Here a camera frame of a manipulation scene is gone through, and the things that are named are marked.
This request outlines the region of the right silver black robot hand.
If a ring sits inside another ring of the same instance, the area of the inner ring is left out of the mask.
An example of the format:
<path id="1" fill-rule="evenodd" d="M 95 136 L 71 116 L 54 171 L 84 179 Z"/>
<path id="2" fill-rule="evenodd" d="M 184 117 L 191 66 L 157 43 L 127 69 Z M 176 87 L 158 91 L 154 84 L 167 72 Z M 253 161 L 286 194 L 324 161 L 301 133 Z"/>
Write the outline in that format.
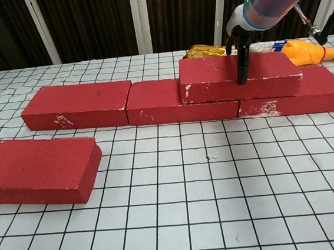
<path id="1" fill-rule="evenodd" d="M 230 55 L 232 46 L 237 49 L 237 83 L 244 85 L 247 81 L 249 70 L 249 50 L 251 40 L 259 29 L 250 23 L 247 16 L 249 3 L 237 6 L 226 26 L 228 39 L 226 41 L 226 53 Z"/>

